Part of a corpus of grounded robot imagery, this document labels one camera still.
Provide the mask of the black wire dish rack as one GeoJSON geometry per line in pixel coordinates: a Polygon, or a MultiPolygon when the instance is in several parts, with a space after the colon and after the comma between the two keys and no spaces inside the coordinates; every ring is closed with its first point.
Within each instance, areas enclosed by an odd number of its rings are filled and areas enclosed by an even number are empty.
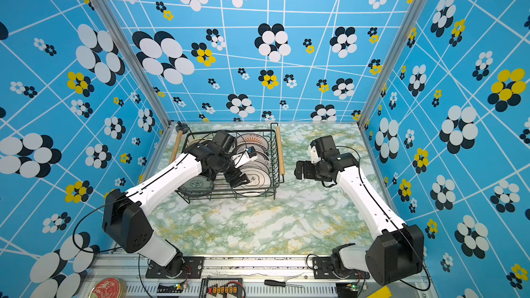
{"type": "Polygon", "coordinates": [[[186,203],[198,199],[274,199],[284,183],[284,157],[277,123],[268,128],[198,132],[187,129],[178,140],[183,151],[210,150],[198,176],[175,191],[186,203]]]}

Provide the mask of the white plate teal flower emblem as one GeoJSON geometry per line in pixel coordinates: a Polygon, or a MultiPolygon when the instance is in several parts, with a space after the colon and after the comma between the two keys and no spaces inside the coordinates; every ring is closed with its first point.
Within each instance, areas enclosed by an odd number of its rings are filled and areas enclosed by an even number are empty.
{"type": "Polygon", "coordinates": [[[260,168],[243,168],[242,173],[247,176],[249,182],[238,186],[236,192],[244,197],[259,197],[271,186],[269,174],[260,168]]]}

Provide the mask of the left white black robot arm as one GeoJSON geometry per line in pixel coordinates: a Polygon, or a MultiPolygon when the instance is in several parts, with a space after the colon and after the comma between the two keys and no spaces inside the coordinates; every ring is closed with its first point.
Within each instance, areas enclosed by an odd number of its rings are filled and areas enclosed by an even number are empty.
{"type": "Polygon", "coordinates": [[[105,200],[103,231],[127,253],[149,259],[166,277],[176,278],[184,269],[183,254],[153,230],[148,216],[179,187],[203,172],[211,175],[221,172],[233,187],[249,183],[240,168],[257,159],[256,150],[247,146],[236,153],[234,145],[234,136],[217,131],[213,139],[191,144],[145,182],[125,192],[113,190],[105,200]]]}

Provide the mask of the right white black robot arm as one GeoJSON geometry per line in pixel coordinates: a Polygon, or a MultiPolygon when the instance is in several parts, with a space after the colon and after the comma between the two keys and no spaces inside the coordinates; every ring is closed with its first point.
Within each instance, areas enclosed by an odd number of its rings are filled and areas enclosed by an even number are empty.
{"type": "Polygon", "coordinates": [[[340,188],[364,219],[373,239],[368,248],[345,244],[334,248],[330,260],[334,275],[347,279],[368,273],[381,286],[426,271],[425,236],[408,225],[386,204],[362,172],[358,153],[341,153],[331,135],[313,140],[311,160],[298,161],[295,177],[340,188]]]}

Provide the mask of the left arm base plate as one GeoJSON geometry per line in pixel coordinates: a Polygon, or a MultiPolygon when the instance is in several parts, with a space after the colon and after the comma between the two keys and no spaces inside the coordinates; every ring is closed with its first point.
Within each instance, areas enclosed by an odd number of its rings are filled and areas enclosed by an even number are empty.
{"type": "Polygon", "coordinates": [[[176,258],[168,266],[160,266],[149,261],[145,277],[158,280],[199,279],[202,276],[204,261],[204,257],[192,256],[176,258]]]}

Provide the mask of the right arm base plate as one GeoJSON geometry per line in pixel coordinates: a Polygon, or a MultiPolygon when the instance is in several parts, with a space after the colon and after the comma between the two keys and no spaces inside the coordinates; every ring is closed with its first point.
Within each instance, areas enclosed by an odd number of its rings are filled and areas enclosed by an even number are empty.
{"type": "Polygon", "coordinates": [[[309,267],[316,280],[369,280],[371,275],[362,270],[349,270],[338,266],[331,257],[313,256],[308,259],[309,267]]]}

